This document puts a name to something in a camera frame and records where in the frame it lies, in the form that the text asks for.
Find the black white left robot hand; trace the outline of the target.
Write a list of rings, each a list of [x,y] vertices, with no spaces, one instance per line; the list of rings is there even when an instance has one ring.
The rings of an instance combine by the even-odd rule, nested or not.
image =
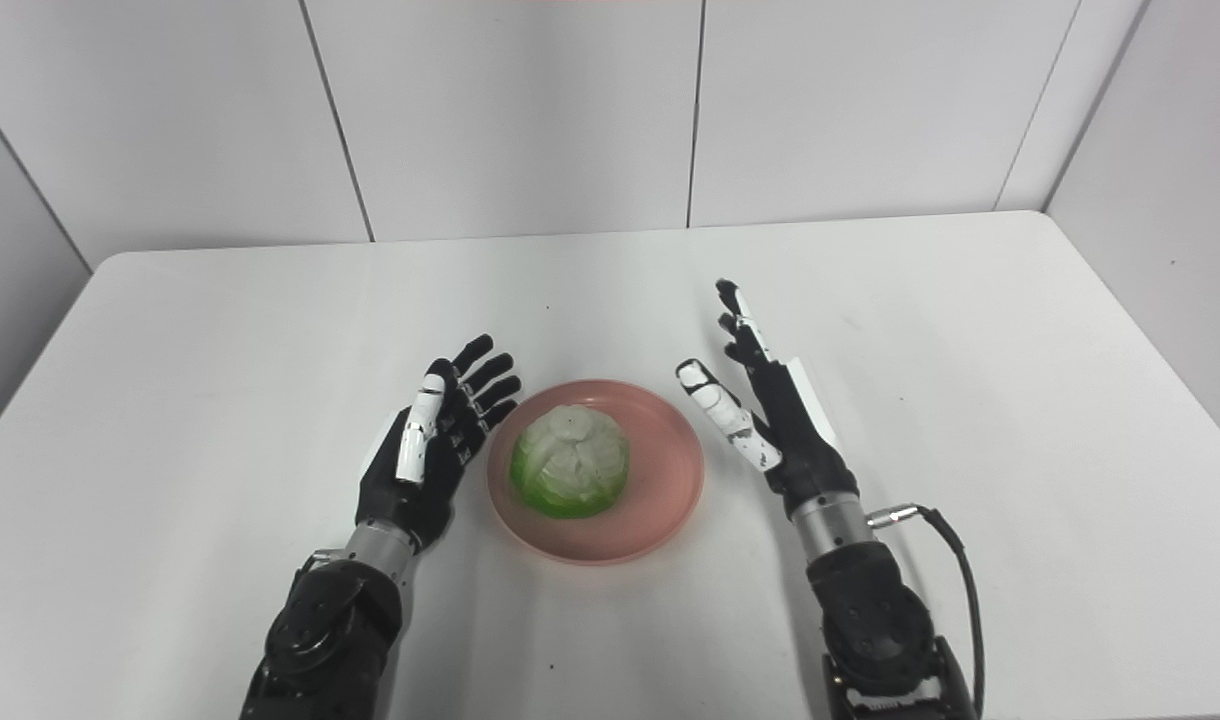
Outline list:
[[[433,360],[360,478],[355,521],[401,530],[415,552],[440,539],[468,464],[518,406],[512,369],[512,356],[499,354],[490,334],[473,338],[453,359]]]

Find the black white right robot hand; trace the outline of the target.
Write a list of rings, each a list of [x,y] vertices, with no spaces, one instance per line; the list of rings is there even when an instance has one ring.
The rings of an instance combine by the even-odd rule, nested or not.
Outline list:
[[[734,452],[764,473],[784,513],[824,495],[860,495],[852,470],[817,423],[816,398],[802,384],[805,373],[773,356],[737,283],[720,279],[715,287],[725,308],[719,325],[730,336],[725,355],[744,370],[761,410],[747,408],[697,358],[677,366],[680,387]]]

